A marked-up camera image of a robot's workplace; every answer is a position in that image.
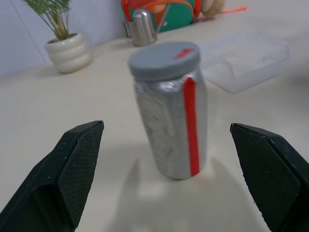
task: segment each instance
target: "table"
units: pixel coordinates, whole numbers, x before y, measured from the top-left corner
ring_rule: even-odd
[[[61,135],[104,120],[95,178],[77,232],[268,232],[248,191],[229,132],[240,122],[278,133],[309,161],[306,0],[229,1],[248,10],[159,35],[198,44],[231,31],[284,36],[291,65],[276,78],[231,94],[207,82],[207,164],[184,181],[161,175],[142,127],[126,61],[138,48],[116,39],[93,48],[87,68],[58,74],[51,64],[0,79],[0,208]]]

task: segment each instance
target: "transparent plastic lid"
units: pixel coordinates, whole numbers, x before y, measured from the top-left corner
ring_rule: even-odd
[[[285,40],[239,32],[199,46],[203,76],[228,92],[240,92],[279,74],[289,60]]]

